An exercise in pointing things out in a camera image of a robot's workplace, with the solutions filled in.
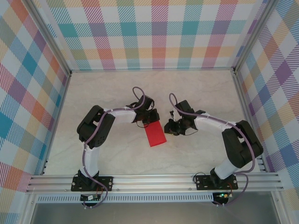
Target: marble floor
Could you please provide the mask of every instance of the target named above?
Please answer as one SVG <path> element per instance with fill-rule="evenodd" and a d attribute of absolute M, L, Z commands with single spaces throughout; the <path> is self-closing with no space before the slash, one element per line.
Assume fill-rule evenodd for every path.
<path fill-rule="evenodd" d="M 45 174 L 77 173 L 83 150 L 76 132 L 78 124 L 94 105 L 116 108 L 135 102 L 131 90 L 134 86 L 154 99 L 162 127 L 172 110 L 170 92 L 176 94 L 179 102 L 188 100 L 194 110 L 230 121 L 244 118 L 228 70 L 74 73 Z M 166 135 L 166 139 L 166 143 L 150 147 L 145 130 L 135 123 L 113 126 L 100 152 L 100 174 L 207 173 L 226 157 L 223 140 L 210 133 Z"/>

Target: wire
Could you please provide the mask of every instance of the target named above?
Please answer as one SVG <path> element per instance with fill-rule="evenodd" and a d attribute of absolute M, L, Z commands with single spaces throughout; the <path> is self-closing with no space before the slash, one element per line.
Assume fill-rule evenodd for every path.
<path fill-rule="evenodd" d="M 98 191 L 99 191 L 99 187 L 97 187 L 97 193 L 95 194 L 96 197 L 98 197 Z"/>
<path fill-rule="evenodd" d="M 231 202 L 228 202 L 226 205 L 235 203 L 235 202 L 236 202 L 236 201 L 243 195 L 243 193 L 245 192 L 245 190 L 246 190 L 246 188 L 247 188 L 247 186 L 248 186 L 249 179 L 248 179 L 248 176 L 247 176 L 245 173 L 249 173 L 249 172 L 251 172 L 251 171 L 254 169 L 255 165 L 256 165 L 256 158 L 255 158 L 255 156 L 254 156 L 253 149 L 252 149 L 252 147 L 251 147 L 251 145 L 250 145 L 248 139 L 246 138 L 246 136 L 244 135 L 244 133 L 243 133 L 238 127 L 236 127 L 235 125 L 233 125 L 233 124 L 231 124 L 231 123 L 229 123 L 229 122 L 226 122 L 226 121 L 224 121 L 224 120 L 221 120 L 221 119 L 219 119 L 219 118 L 215 118 L 215 117 L 212 117 L 212 116 L 203 115 L 203 114 L 186 113 L 186 112 L 184 112 L 184 111 L 178 109 L 178 108 L 174 105 L 173 101 L 171 100 L 171 96 L 174 97 L 174 99 L 175 99 L 175 101 L 176 101 L 176 104 L 178 104 L 178 99 L 177 99 L 177 97 L 176 97 L 173 93 L 170 93 L 170 94 L 169 94 L 169 101 L 170 101 L 171 105 L 172 105 L 178 112 L 181 112 L 182 114 L 185 114 L 185 115 L 191 115 L 191 116 L 197 116 L 197 117 L 202 117 L 202 118 L 212 119 L 212 120 L 217 121 L 218 123 L 229 125 L 229 126 L 231 126 L 232 128 L 234 128 L 235 130 L 237 130 L 237 132 L 238 132 L 238 133 L 243 137 L 243 139 L 245 140 L 245 142 L 246 142 L 246 144 L 247 144 L 247 146 L 248 146 L 248 148 L 249 148 L 250 154 L 251 154 L 251 158 L 252 158 L 252 166 L 251 166 L 251 168 L 250 168 L 249 170 L 239 171 L 239 172 L 235 172 L 235 173 L 234 173 L 235 175 L 244 175 L 244 176 L 246 177 L 246 184 L 245 184 L 245 187 L 244 187 L 243 191 L 239 194 L 239 196 L 238 196 L 235 200 L 233 200 L 233 201 L 231 201 Z"/>
<path fill-rule="evenodd" d="M 231 185 L 229 182 L 227 182 L 227 184 L 230 186 L 230 193 L 232 193 L 232 192 L 233 192 L 233 187 L 232 187 L 232 185 Z"/>
<path fill-rule="evenodd" d="M 185 136 L 193 135 L 193 134 L 195 134 L 196 132 L 198 132 L 198 130 L 196 130 L 195 132 L 193 132 L 193 133 L 191 133 L 191 134 L 185 134 Z"/>
<path fill-rule="evenodd" d="M 139 90 L 142 92 L 143 100 L 142 100 L 141 104 L 140 104 L 139 106 L 137 106 L 137 107 L 134 107 L 134 108 L 115 108 L 115 109 L 112 109 L 112 110 L 107 110 L 107 111 L 105 111 L 105 112 L 103 113 L 103 115 L 101 116 L 101 118 L 100 118 L 100 120 L 99 120 L 99 122 L 98 122 L 98 125 L 97 125 L 96 129 L 94 130 L 93 134 L 92 134 L 92 135 L 89 137 L 89 139 L 84 143 L 84 150 L 83 150 L 83 154 L 82 154 L 83 170 L 85 171 L 86 175 L 87 175 L 92 181 L 96 182 L 98 185 L 100 185 L 101 187 L 103 187 L 103 188 L 105 189 L 105 191 L 106 191 L 106 194 L 105 194 L 104 198 L 103 198 L 101 201 L 99 201 L 98 203 L 96 203 L 94 206 L 90 206 L 90 207 L 88 207 L 88 206 L 86 206 L 85 202 L 83 202 L 83 205 L 85 206 L 85 209 L 86 209 L 86 208 L 92 209 L 92 208 L 96 208 L 96 207 L 98 207 L 99 205 L 101 205 L 101 204 L 106 200 L 106 198 L 107 198 L 107 196 L 108 196 L 108 189 L 107 189 L 107 187 L 106 187 L 104 184 L 102 184 L 102 183 L 100 183 L 99 181 L 97 181 L 96 179 L 94 179 L 94 178 L 88 173 L 88 171 L 87 171 L 87 169 L 86 169 L 86 166 L 85 166 L 85 153 L 86 153 L 86 150 L 87 150 L 87 144 L 94 138 L 94 136 L 95 136 L 96 133 L 98 132 L 98 130 L 99 130 L 99 128 L 100 128 L 100 125 L 101 125 L 101 123 L 103 122 L 103 119 L 104 119 L 104 117 L 106 116 L 106 114 L 110 113 L 111 111 L 134 111 L 134 110 L 137 110 L 137 109 L 139 109 L 140 107 L 143 106 L 144 101 L 145 101 L 145 93 L 144 93 L 144 91 L 143 91 L 140 87 L 135 86 L 135 87 L 133 87 L 132 91 L 133 91 L 133 94 L 134 94 L 136 97 L 137 97 L 137 95 L 136 95 L 136 93 L 135 93 L 135 89 L 139 89 Z"/>
<path fill-rule="evenodd" d="M 147 126 L 145 126 L 145 127 L 141 127 L 141 126 L 139 126 L 139 125 L 138 125 L 137 121 L 136 121 L 136 124 L 137 124 L 137 126 L 138 126 L 138 127 L 140 127 L 140 128 L 146 128 L 146 127 L 148 127 L 148 126 L 149 126 L 149 124 L 148 124 L 148 125 L 147 125 Z"/>
<path fill-rule="evenodd" d="M 194 182 L 194 183 L 196 183 L 196 182 L 195 182 L 195 177 L 196 177 L 197 174 L 204 174 L 204 175 L 206 175 L 206 174 L 203 173 L 203 172 L 198 172 L 198 173 L 196 173 L 196 174 L 193 176 L 193 182 Z"/>

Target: red block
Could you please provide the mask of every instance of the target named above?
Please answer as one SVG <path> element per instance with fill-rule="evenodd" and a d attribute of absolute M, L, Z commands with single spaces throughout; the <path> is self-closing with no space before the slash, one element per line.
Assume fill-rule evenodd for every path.
<path fill-rule="evenodd" d="M 145 128 L 146 135 L 148 136 L 149 145 L 151 147 L 163 144 L 166 142 L 164 131 L 161 127 L 160 121 L 150 123 Z"/>

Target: plaid wall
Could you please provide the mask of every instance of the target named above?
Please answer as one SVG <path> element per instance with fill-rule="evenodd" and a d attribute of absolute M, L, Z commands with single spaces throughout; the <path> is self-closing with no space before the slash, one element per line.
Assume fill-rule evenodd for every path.
<path fill-rule="evenodd" d="M 80 70 L 231 67 L 242 43 L 238 41 L 248 32 L 241 35 L 244 26 L 254 19 L 251 10 L 262 3 L 46 0 L 45 6 L 41 2 L 35 0 L 66 60 Z"/>
<path fill-rule="evenodd" d="M 271 171 L 299 221 L 299 1 L 281 0 L 240 71 Z"/>
<path fill-rule="evenodd" d="M 258 9 L 258 12 L 257 12 L 256 16 L 254 17 L 254 20 L 252 21 L 252 24 L 251 24 L 250 28 L 248 29 L 247 34 L 246 34 L 246 36 L 245 36 L 245 38 L 244 38 L 244 40 L 242 42 L 242 45 L 239 48 L 238 54 L 235 57 L 235 60 L 234 60 L 234 63 L 233 63 L 232 67 L 236 66 L 236 64 L 237 64 L 237 62 L 238 62 L 238 60 L 240 58 L 241 53 L 243 52 L 246 44 L 248 43 L 248 40 L 250 39 L 250 37 L 252 35 L 252 31 L 255 29 L 258 20 L 260 19 L 261 15 L 263 14 L 263 11 L 264 11 L 264 9 L 265 9 L 265 7 L 267 5 L 267 2 L 268 2 L 268 0 L 263 0 L 260 8 Z"/>
<path fill-rule="evenodd" d="M 67 76 L 21 0 L 0 3 L 0 223 L 13 224 L 38 174 Z"/>

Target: aluminum frame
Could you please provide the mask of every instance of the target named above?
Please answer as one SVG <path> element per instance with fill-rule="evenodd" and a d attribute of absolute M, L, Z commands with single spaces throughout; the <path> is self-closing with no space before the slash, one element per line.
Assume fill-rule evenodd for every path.
<path fill-rule="evenodd" d="M 60 115 L 61 115 L 61 112 L 62 112 L 62 108 L 64 106 L 64 102 L 65 102 L 65 98 L 66 98 L 66 93 L 67 93 L 67 91 L 69 89 L 70 82 L 71 82 L 71 74 L 68 77 L 67 82 L 66 82 L 64 95 L 62 97 L 62 101 L 61 101 L 61 104 L 60 104 L 60 107 L 59 107 L 58 115 L 57 115 L 56 121 L 54 123 L 53 133 L 52 133 L 52 136 L 51 136 L 51 139 L 50 139 L 48 150 L 46 151 L 46 156 L 42 160 L 43 166 L 41 166 L 41 168 L 39 170 L 39 173 L 41 175 L 44 174 L 44 169 L 47 166 L 47 162 L 48 162 L 48 159 L 49 159 L 49 156 L 50 156 L 50 151 L 51 151 L 50 149 L 52 148 L 52 145 L 53 145 L 53 142 L 54 142 L 55 134 L 56 134 L 56 131 L 57 131 L 57 128 L 58 128 L 59 120 L 60 120 Z"/>
<path fill-rule="evenodd" d="M 45 41 L 53 51 L 53 54 L 55 55 L 56 59 L 58 60 L 59 64 L 61 65 L 62 69 L 68 76 L 71 76 L 71 69 L 68 66 L 61 50 L 57 46 L 54 37 L 52 36 L 51 32 L 49 31 L 47 25 L 45 24 L 44 20 L 42 19 L 41 15 L 38 12 L 38 9 L 36 8 L 35 4 L 32 2 L 32 0 L 22 0 L 24 6 L 28 10 L 29 14 L 33 18 L 34 22 L 36 23 L 39 31 L 43 35 Z"/>
<path fill-rule="evenodd" d="M 168 175 L 113 175 L 113 189 L 109 194 L 119 193 L 188 193 L 188 192 L 223 192 L 223 190 L 196 190 L 193 182 L 194 174 Z M 248 173 L 247 191 L 279 191 L 283 190 L 278 173 Z M 29 194 L 82 194 L 72 192 L 72 175 L 42 175 L 32 176 L 27 193 Z M 237 176 L 238 190 L 243 190 L 246 178 Z"/>
<path fill-rule="evenodd" d="M 94 73 L 94 72 L 136 72 L 136 71 L 223 71 L 230 70 L 230 67 L 215 67 L 215 68 L 190 68 L 190 69 L 122 69 L 122 70 L 73 70 L 73 73 Z"/>
<path fill-rule="evenodd" d="M 256 43 L 257 39 L 259 38 L 260 34 L 262 33 L 263 28 L 265 27 L 269 17 L 271 16 L 273 10 L 275 9 L 275 7 L 278 3 L 279 3 L 279 0 L 268 0 L 267 5 L 265 6 L 265 9 L 264 9 L 260 19 L 257 21 L 256 26 L 255 26 L 254 30 L 252 31 L 252 34 L 236 63 L 235 70 L 237 72 L 240 70 L 240 68 L 245 63 L 254 44 Z"/>
<path fill-rule="evenodd" d="M 240 101 L 240 104 L 241 104 L 241 108 L 242 108 L 244 117 L 250 123 L 250 125 L 252 127 L 254 127 L 252 116 L 249 112 L 250 110 L 249 110 L 248 104 L 246 103 L 246 100 L 245 100 L 245 94 L 244 94 L 244 92 L 241 88 L 241 82 L 240 82 L 240 79 L 239 79 L 239 74 L 237 73 L 237 71 L 234 71 L 233 69 L 231 70 L 231 74 L 232 74 L 232 78 L 233 78 L 233 81 L 234 81 L 234 84 L 235 84 L 235 89 L 237 91 L 237 95 L 239 97 L 239 101 Z M 261 158 L 263 160 L 263 165 L 264 165 L 265 171 L 269 172 L 270 171 L 269 166 L 266 162 L 264 162 L 264 161 L 266 161 L 266 158 L 265 158 L 264 154 L 261 155 Z M 275 204 L 276 211 L 278 213 L 278 217 L 280 219 L 280 222 L 284 223 L 284 224 L 290 224 L 291 221 L 290 221 L 290 218 L 289 218 L 288 210 L 286 209 L 286 203 L 285 203 L 285 200 L 282 196 L 282 192 L 272 191 L 271 194 L 272 194 L 272 198 L 273 198 L 273 201 L 274 201 L 274 204 Z"/>
<path fill-rule="evenodd" d="M 24 209 L 21 213 L 19 224 L 29 224 L 31 222 L 37 199 L 38 195 L 25 195 L 24 201 L 22 203 L 22 207 Z"/>

